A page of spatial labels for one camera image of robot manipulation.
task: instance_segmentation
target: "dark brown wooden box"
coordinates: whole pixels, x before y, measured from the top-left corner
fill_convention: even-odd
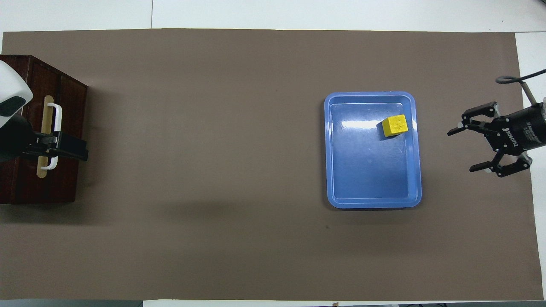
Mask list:
[[[44,97],[51,95],[63,108],[61,130],[77,138],[82,136],[87,85],[28,55],[0,55],[30,87],[34,97],[23,107],[25,117],[35,131],[40,131]],[[38,158],[17,158],[0,163],[0,203],[42,204],[73,202],[76,194],[78,164],[59,157],[55,169],[45,178],[36,175]]]

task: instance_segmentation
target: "blue plastic tray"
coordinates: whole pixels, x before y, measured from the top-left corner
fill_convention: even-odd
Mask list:
[[[381,121],[409,131],[386,138]],[[328,200],[341,209],[408,208],[421,201],[415,99],[406,92],[332,93],[324,101]]]

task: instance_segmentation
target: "brown table surface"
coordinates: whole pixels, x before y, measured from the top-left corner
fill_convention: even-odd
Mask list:
[[[529,172],[469,173],[467,108],[521,108],[513,33],[6,33],[89,86],[77,201],[0,206],[0,298],[542,299]],[[407,91],[423,200],[326,199],[323,101]]]

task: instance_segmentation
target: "yellow block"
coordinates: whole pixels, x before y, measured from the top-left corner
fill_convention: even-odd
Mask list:
[[[392,137],[408,131],[408,124],[404,114],[389,116],[382,121],[383,132],[386,137]]]

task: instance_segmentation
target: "cable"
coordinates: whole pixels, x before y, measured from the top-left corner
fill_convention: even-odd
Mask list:
[[[546,69],[542,69],[539,72],[535,72],[535,73],[532,73],[530,75],[519,77],[519,78],[516,78],[514,76],[500,76],[495,80],[495,82],[497,82],[499,84],[509,84],[509,83],[515,83],[515,82],[522,83],[523,80],[533,78],[533,77],[536,77],[538,75],[542,75],[544,73],[546,73]]]

